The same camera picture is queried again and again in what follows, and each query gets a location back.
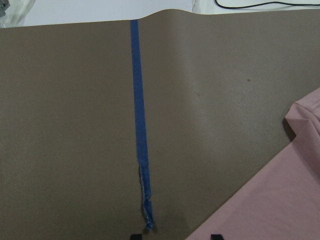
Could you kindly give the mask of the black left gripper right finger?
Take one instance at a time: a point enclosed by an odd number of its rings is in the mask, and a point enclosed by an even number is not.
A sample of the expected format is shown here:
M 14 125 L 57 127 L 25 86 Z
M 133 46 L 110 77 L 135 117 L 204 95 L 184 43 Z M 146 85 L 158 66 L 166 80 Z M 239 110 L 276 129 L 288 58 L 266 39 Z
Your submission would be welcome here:
M 211 234 L 210 239 L 211 240 L 222 240 L 222 235 L 221 234 Z

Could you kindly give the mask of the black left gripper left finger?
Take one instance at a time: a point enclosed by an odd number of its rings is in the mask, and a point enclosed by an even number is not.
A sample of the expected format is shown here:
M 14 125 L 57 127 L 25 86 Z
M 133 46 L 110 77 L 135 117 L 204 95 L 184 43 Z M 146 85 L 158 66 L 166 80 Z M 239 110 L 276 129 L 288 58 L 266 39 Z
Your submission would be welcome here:
M 132 234 L 131 236 L 130 236 L 130 240 L 142 240 L 142 234 L 137 234 L 137 233 L 135 233 L 135 234 Z

